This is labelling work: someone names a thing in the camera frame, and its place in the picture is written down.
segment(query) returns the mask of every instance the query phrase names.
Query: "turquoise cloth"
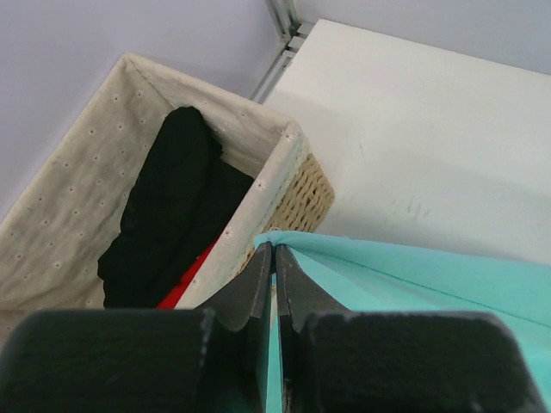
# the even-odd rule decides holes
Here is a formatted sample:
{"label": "turquoise cloth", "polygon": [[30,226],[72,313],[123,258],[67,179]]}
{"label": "turquoise cloth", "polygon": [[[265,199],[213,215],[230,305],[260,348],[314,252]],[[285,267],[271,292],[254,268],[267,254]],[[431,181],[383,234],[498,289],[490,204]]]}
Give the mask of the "turquoise cloth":
{"label": "turquoise cloth", "polygon": [[[493,313],[513,331],[551,407],[551,267],[294,231],[260,235],[256,246],[266,241],[287,245],[302,270],[353,311]],[[278,366],[279,348],[269,358]]]}

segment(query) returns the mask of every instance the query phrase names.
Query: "red cloth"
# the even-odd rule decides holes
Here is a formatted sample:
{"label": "red cloth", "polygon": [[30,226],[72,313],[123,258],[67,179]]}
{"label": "red cloth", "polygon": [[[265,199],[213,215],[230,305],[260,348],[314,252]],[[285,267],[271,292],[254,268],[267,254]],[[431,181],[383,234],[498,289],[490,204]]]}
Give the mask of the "red cloth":
{"label": "red cloth", "polygon": [[186,288],[188,288],[188,285],[194,279],[195,274],[197,274],[197,271],[199,271],[199,268],[201,268],[201,265],[203,265],[203,263],[207,259],[208,254],[210,254],[210,251],[213,249],[216,241],[218,241],[218,239],[216,239],[210,245],[210,247],[204,250],[201,255],[197,257],[193,265],[189,267],[188,270],[182,275],[182,278],[180,279],[180,284],[172,288],[169,295],[167,295],[164,300],[159,303],[157,308],[172,310],[174,309],[174,307],[176,307],[176,304],[178,304],[178,301],[180,301],[180,298],[186,291]]}

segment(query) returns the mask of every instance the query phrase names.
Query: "wall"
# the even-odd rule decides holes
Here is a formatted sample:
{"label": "wall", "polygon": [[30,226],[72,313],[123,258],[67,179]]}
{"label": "wall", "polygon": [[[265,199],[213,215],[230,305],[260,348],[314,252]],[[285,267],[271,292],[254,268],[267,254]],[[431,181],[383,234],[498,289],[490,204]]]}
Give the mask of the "wall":
{"label": "wall", "polygon": [[0,219],[124,52],[249,96],[278,44],[260,0],[3,0]]}
{"label": "wall", "polygon": [[296,2],[300,17],[306,22],[316,22],[319,18],[324,18],[551,74],[549,0]]}

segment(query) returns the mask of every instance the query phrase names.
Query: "wicker basket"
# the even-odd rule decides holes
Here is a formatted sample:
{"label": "wicker basket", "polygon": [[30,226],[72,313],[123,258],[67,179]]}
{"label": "wicker basket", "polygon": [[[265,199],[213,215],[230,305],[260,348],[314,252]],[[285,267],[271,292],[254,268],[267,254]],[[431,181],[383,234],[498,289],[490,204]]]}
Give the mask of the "wicker basket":
{"label": "wicker basket", "polygon": [[5,329],[19,311],[102,307],[97,259],[118,235],[164,117],[190,105],[217,133],[225,161],[256,180],[178,306],[198,305],[223,287],[265,229],[316,228],[333,192],[296,122],[127,54],[0,225]]}

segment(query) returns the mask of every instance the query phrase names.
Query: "table surface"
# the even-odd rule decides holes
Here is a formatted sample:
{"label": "table surface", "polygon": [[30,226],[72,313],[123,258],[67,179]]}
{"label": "table surface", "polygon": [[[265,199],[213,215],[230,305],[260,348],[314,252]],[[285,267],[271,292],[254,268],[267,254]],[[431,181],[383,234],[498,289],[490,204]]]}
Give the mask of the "table surface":
{"label": "table surface", "polygon": [[551,77],[319,21],[265,103],[336,192],[320,233],[551,264]]}

